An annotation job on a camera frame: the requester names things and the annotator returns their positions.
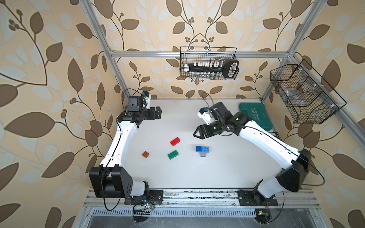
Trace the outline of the green plastic tool case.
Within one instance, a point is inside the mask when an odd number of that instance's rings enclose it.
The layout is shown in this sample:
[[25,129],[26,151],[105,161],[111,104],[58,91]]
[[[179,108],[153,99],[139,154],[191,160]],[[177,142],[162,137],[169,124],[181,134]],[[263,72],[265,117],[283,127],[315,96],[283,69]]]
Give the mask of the green plastic tool case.
[[262,103],[240,103],[239,111],[253,119],[261,128],[266,131],[273,129],[272,122],[268,116],[266,108]]

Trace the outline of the small electronics board left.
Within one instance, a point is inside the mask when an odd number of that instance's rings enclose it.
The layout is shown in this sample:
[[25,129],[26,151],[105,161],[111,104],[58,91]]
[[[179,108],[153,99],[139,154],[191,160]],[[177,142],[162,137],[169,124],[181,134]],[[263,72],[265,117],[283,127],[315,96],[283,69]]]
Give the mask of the small electronics board left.
[[133,220],[136,223],[146,221],[155,208],[156,204],[153,197],[143,200],[141,204],[137,204],[133,207]]

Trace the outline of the black charging board with connectors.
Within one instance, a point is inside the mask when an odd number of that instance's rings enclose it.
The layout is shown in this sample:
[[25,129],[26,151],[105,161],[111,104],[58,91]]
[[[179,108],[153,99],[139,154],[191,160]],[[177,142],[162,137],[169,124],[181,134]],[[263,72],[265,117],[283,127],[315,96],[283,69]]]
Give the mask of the black charging board with connectors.
[[282,140],[282,138],[280,137],[279,133],[277,132],[273,132],[272,133],[276,138],[278,138],[279,140]]

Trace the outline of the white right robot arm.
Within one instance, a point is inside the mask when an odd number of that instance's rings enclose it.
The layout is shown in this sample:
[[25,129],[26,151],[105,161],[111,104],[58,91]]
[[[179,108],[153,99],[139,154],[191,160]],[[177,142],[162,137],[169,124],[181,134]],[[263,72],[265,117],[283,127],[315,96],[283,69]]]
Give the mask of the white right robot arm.
[[244,113],[231,112],[220,114],[218,110],[202,108],[198,117],[204,124],[197,127],[198,138],[206,139],[223,132],[231,132],[259,147],[274,159],[282,170],[266,180],[261,180],[254,188],[253,194],[270,198],[284,190],[297,192],[309,172],[311,153],[300,151],[274,137]]

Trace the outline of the black socket set holder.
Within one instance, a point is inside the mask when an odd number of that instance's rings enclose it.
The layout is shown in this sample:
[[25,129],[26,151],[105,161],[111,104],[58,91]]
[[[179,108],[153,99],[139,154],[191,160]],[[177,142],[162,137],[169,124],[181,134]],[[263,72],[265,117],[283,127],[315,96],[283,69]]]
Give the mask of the black socket set holder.
[[211,62],[184,64],[182,72],[192,79],[234,80],[239,73],[237,59],[220,59]]

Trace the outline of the dark green lego brick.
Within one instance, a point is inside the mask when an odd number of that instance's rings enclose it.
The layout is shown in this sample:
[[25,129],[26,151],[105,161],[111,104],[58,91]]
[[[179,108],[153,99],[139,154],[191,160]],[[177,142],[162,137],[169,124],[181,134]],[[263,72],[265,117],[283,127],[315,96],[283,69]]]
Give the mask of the dark green lego brick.
[[167,156],[169,158],[169,160],[172,160],[173,158],[177,157],[179,155],[177,150],[174,150],[172,152],[170,152]]

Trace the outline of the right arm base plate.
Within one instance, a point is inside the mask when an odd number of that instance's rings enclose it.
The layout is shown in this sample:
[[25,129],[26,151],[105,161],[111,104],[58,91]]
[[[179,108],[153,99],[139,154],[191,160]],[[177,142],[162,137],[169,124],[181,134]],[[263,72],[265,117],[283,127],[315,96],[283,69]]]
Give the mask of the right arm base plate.
[[275,195],[265,198],[258,191],[239,190],[237,192],[240,206],[278,206]]

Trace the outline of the aluminium frame post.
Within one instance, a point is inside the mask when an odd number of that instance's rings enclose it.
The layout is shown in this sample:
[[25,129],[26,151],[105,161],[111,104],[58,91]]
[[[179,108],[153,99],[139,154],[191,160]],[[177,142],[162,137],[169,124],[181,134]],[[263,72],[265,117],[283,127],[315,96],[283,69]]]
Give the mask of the aluminium frame post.
[[313,25],[313,23],[316,21],[317,17],[323,10],[324,6],[326,5],[326,0],[318,0],[314,1],[307,17],[303,21],[303,24],[299,28],[292,44],[290,45],[288,49],[288,56],[292,56],[295,54],[295,52],[299,49],[302,41],[304,40],[306,34],[308,33],[309,29]]

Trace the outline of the small brown waffle piece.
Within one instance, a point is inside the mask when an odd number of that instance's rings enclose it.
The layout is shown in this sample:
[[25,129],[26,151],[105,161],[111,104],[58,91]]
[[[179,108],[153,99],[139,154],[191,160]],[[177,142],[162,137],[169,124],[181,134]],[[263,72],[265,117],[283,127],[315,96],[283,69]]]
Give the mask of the small brown waffle piece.
[[144,158],[148,158],[149,153],[148,153],[148,152],[143,152],[142,156],[143,156]]

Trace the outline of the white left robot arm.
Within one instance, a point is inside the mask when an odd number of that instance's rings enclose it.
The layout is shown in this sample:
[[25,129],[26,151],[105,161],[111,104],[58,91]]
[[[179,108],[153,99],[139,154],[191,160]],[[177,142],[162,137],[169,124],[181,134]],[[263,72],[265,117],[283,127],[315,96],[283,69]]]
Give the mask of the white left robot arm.
[[97,198],[144,197],[149,194],[146,181],[133,180],[124,168],[125,158],[129,151],[139,125],[144,120],[161,118],[161,107],[132,107],[131,111],[122,112],[116,119],[117,131],[112,144],[100,163],[89,172],[89,178]]

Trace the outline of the plastic bag in basket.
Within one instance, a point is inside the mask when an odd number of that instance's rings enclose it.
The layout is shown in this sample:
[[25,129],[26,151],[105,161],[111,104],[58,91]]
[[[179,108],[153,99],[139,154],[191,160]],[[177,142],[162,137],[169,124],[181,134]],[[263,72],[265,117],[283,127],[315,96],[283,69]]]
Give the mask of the plastic bag in basket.
[[280,83],[279,88],[285,94],[284,101],[289,106],[306,106],[307,102],[305,100],[304,92],[296,88],[290,88],[286,83]]

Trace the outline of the light blue lego brick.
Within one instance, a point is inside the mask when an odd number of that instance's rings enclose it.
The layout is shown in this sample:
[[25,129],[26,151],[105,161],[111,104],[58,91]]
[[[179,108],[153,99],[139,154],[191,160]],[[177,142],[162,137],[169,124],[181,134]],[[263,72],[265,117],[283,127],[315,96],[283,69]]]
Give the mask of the light blue lego brick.
[[210,151],[209,151],[209,147],[201,147],[201,153],[202,154],[208,154]]

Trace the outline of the small electronics board right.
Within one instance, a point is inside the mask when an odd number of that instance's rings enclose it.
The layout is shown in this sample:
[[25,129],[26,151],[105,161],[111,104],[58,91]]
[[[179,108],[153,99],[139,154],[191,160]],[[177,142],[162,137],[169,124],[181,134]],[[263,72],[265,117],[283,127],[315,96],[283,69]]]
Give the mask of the small electronics board right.
[[260,224],[268,224],[271,219],[270,210],[255,209],[256,217],[255,220]]

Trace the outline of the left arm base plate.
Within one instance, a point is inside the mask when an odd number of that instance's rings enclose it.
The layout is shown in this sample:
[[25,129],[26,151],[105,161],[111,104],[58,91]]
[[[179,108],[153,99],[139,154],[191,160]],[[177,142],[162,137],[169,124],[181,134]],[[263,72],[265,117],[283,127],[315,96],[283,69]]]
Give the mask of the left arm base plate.
[[153,197],[156,205],[162,205],[163,203],[163,190],[152,189],[144,196],[133,196],[125,199],[125,205],[137,205],[141,204],[143,200]]

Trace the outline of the small electronics board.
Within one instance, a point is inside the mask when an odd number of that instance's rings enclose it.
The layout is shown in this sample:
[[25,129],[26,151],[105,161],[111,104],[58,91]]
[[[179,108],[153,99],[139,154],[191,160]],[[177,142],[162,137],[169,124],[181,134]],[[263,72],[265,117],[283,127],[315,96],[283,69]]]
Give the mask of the small electronics board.
[[133,220],[136,223],[146,221],[155,208],[156,204],[153,197],[143,200],[141,204],[137,204],[133,207]]
[[256,217],[255,220],[260,224],[268,224],[271,219],[270,210],[255,209]]

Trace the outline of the red lego brick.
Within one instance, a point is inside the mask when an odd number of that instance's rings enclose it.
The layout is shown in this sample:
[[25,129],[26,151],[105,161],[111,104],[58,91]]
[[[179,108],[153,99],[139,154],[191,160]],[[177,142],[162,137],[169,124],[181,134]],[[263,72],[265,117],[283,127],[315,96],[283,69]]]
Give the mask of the red lego brick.
[[181,140],[177,137],[175,139],[173,139],[170,144],[171,146],[176,146],[177,144],[179,144],[181,142]]

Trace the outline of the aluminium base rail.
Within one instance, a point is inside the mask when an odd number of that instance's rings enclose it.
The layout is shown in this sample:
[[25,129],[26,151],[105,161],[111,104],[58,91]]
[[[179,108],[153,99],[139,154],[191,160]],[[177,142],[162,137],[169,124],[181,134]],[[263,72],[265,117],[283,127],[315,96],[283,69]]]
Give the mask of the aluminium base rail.
[[284,209],[319,209],[320,205],[310,190],[299,192],[279,192],[263,204],[250,203],[248,197],[238,189],[182,189],[152,188],[151,198],[142,203],[153,203],[159,207],[180,208],[284,208]]

